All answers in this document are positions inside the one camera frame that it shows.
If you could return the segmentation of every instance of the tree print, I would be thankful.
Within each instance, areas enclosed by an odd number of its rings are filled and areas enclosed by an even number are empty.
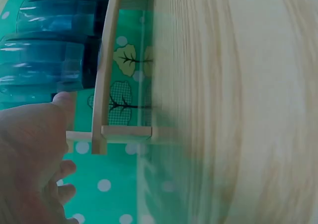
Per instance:
[[[124,75],[132,76],[136,69],[136,49],[134,45],[127,44],[114,52],[114,61]]]

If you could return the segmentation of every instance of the wooden surface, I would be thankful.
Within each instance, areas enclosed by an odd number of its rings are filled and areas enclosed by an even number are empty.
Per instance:
[[[172,132],[144,162],[183,207],[162,197],[161,216],[318,223],[318,0],[154,0],[154,53],[156,126]]]

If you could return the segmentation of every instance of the finger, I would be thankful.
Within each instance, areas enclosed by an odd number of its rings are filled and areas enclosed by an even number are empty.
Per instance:
[[[70,126],[75,116],[75,101],[68,92],[58,93],[52,101],[52,104],[58,106],[65,115],[66,126]]]
[[[62,205],[65,205],[70,199],[75,196],[76,188],[72,184],[65,184],[63,186],[58,187],[59,192],[59,202]]]
[[[80,223],[78,222],[78,220],[75,219],[75,218],[68,219],[66,223],[67,223],[67,224],[80,224]]]
[[[71,160],[63,160],[59,170],[54,174],[53,181],[57,182],[76,172],[76,164]]]

